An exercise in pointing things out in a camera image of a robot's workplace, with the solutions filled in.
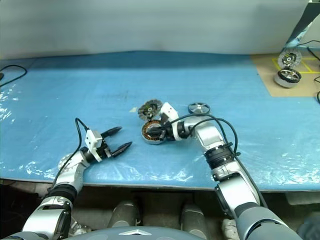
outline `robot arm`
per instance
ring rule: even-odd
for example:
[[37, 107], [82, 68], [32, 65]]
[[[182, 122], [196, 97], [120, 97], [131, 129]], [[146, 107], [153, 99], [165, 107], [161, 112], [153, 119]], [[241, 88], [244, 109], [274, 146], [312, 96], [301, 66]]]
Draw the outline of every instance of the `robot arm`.
[[73, 203], [83, 187], [83, 175], [86, 168], [94, 162], [116, 157], [123, 153], [132, 142], [127, 142], [116, 151], [111, 151], [105, 138], [117, 133], [121, 127], [115, 127], [100, 134], [87, 129], [85, 143], [71, 158], [65, 156], [59, 163], [61, 172], [46, 198], [27, 219], [22, 232], [14, 234], [21, 239], [57, 240], [68, 237]]
[[213, 179], [218, 182], [215, 190], [221, 208], [235, 219], [240, 240], [301, 240], [278, 216], [262, 206], [259, 190], [231, 149], [232, 144], [225, 142], [209, 122], [212, 118], [208, 114], [193, 114], [179, 120], [178, 113], [167, 102], [159, 113], [161, 126], [150, 127], [147, 134], [157, 139], [157, 143], [166, 139], [180, 141], [191, 135], [197, 139]]

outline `metal disc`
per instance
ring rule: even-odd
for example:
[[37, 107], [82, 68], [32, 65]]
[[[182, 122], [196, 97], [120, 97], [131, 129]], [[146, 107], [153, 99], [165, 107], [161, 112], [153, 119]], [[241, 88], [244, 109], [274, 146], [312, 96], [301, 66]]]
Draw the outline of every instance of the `metal disc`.
[[138, 109], [139, 118], [142, 120], [151, 120], [160, 112], [162, 102], [157, 99], [147, 101]]
[[296, 48], [285, 48], [278, 57], [280, 68], [294, 68], [301, 62], [301, 52]]
[[210, 110], [210, 106], [203, 102], [194, 102], [188, 106], [188, 111], [191, 114], [208, 114]]

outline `black power cord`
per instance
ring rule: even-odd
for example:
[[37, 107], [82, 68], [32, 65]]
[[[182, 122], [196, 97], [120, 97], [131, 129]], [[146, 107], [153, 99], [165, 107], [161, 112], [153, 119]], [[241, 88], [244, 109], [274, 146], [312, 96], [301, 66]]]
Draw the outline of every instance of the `black power cord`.
[[[306, 44], [309, 44], [309, 43], [313, 43], [313, 42], [315, 42], [315, 43], [320, 43], [320, 41], [318, 41], [318, 40], [310, 40], [310, 41], [307, 41], [307, 42], [299, 43], [299, 44], [297, 45], [297, 47], [298, 47], [298, 46], [302, 46], [302, 45], [306, 45]], [[316, 59], [318, 59], [318, 60], [320, 61], [320, 57], [318, 57], [318, 56], [310, 49], [310, 47], [307, 46], [306, 49], [308, 50], [308, 52], [309, 52], [312, 56], [314, 56]]]
[[225, 141], [226, 143], [229, 143], [229, 142], [228, 142], [228, 139], [227, 139], [227, 136], [226, 136], [226, 132], [225, 132], [225, 130], [224, 130], [224, 127], [222, 126], [222, 124], [221, 124], [220, 122], [226, 123], [226, 124], [231, 128], [231, 130], [232, 130], [232, 132], [233, 132], [233, 135], [234, 135], [234, 149], [232, 150], [231, 147], [229, 147], [229, 148], [230, 148], [230, 150], [233, 152], [235, 159], [238, 161], [239, 165], [242, 167], [243, 171], [245, 172], [245, 174], [248, 176], [249, 180], [251, 181], [253, 187], [255, 188], [255, 190], [256, 190], [256, 192], [257, 192], [257, 194], [258, 194], [258, 196], [259, 196], [259, 199], [260, 199], [262, 205], [267, 209], [267, 208], [268, 208], [268, 205], [267, 205], [267, 203], [266, 203], [266, 200], [265, 200], [264, 196], [263, 196], [262, 193], [260, 192], [258, 186], [256, 185], [255, 181], [254, 181], [253, 178], [251, 177], [250, 173], [248, 172], [248, 170], [246, 169], [246, 167], [244, 166], [244, 164], [243, 164], [243, 163], [241, 162], [241, 160], [238, 158], [238, 155], [239, 155], [239, 153], [237, 153], [237, 148], [238, 148], [238, 135], [237, 135], [237, 132], [236, 132], [235, 128], [232, 126], [232, 124], [231, 124], [230, 122], [228, 122], [227, 120], [223, 119], [223, 118], [216, 118], [216, 117], [214, 117], [213, 115], [211, 115], [211, 114], [206, 114], [206, 113], [195, 113], [195, 114], [184, 115], [184, 116], [182, 116], [182, 117], [179, 117], [179, 118], [171, 121], [170, 124], [173, 124], [173, 123], [175, 123], [175, 122], [177, 122], [177, 121], [180, 121], [180, 120], [185, 119], [185, 118], [190, 118], [190, 117], [210, 117], [210, 118], [204, 119], [204, 120], [201, 120], [201, 121], [197, 122], [197, 123], [190, 129], [188, 137], [192, 134], [192, 132], [195, 130], [195, 128], [196, 128], [197, 126], [199, 126], [200, 124], [202, 124], [202, 123], [204, 123], [204, 122], [208, 122], [208, 121], [215, 121], [215, 122], [219, 125], [219, 127], [220, 127], [220, 129], [221, 129], [221, 132], [222, 132], [224, 141]]
[[302, 46], [302, 45], [306, 45], [306, 44], [313, 43], [313, 42], [320, 43], [320, 41], [318, 41], [318, 40], [310, 40], [307, 42], [299, 43], [297, 46]]
[[79, 123], [83, 126], [83, 128], [85, 129], [85, 131], [87, 131], [89, 128], [79, 119], [79, 118], [75, 118], [75, 126], [76, 126], [76, 130], [78, 132], [78, 136], [79, 136], [79, 144], [78, 147], [75, 149], [75, 151], [68, 157], [68, 159], [65, 161], [65, 163], [62, 165], [62, 167], [60, 168], [60, 170], [58, 171], [58, 173], [56, 174], [51, 189], [54, 188], [57, 179], [59, 177], [59, 175], [61, 174], [61, 172], [63, 171], [63, 169], [65, 168], [65, 166], [68, 164], [68, 162], [71, 160], [71, 158], [79, 151], [79, 149], [81, 148], [82, 145], [82, 136], [81, 136], [81, 131], [80, 131], [80, 127], [79, 127]]
[[[320, 79], [320, 76], [317, 76], [315, 79], [313, 79], [313, 81], [320, 83], [320, 81], [318, 79]], [[315, 97], [316, 97], [316, 100], [318, 101], [318, 103], [320, 104], [320, 91], [317, 92]]]
[[4, 85], [7, 85], [9, 83], [12, 83], [13, 81], [15, 80], [18, 80], [20, 78], [22, 78], [24, 75], [26, 75], [28, 73], [27, 69], [25, 69], [23, 66], [20, 66], [20, 65], [16, 65], [16, 64], [11, 64], [11, 65], [7, 65], [7, 66], [4, 66], [3, 68], [0, 69], [0, 72], [2, 72], [3, 70], [7, 69], [7, 68], [11, 68], [11, 67], [17, 67], [17, 68], [21, 68], [24, 70], [24, 73], [21, 74], [20, 76], [17, 76], [16, 78], [14, 79], [11, 79], [3, 84], [0, 84], [0, 88], [3, 87]]

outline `table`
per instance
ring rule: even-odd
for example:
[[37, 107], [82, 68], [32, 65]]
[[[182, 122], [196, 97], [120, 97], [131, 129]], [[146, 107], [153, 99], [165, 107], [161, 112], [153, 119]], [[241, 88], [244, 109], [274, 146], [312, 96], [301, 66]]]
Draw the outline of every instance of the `table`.
[[[148, 145], [136, 108], [169, 102], [182, 116], [191, 102], [233, 124], [240, 158], [264, 191], [320, 190], [320, 106], [312, 97], [271, 97], [248, 55], [132, 51], [1, 60], [28, 74], [0, 89], [0, 177], [52, 182], [59, 160], [74, 151], [79, 117], [127, 152], [93, 164], [88, 185], [212, 189], [199, 145], [192, 139]], [[4, 71], [5, 82], [21, 71]], [[229, 139], [232, 133], [227, 130]]]

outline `metal wheel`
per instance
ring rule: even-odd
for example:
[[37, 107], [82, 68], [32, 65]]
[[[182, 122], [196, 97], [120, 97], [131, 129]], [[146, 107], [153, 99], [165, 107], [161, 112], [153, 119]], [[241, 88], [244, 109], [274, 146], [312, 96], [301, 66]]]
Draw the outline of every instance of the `metal wheel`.
[[188, 106], [188, 112], [190, 114], [208, 114], [210, 110], [210, 106], [203, 102], [194, 102]]
[[288, 89], [296, 86], [300, 82], [300, 80], [301, 74], [292, 68], [281, 69], [274, 76], [274, 81], [277, 84]]

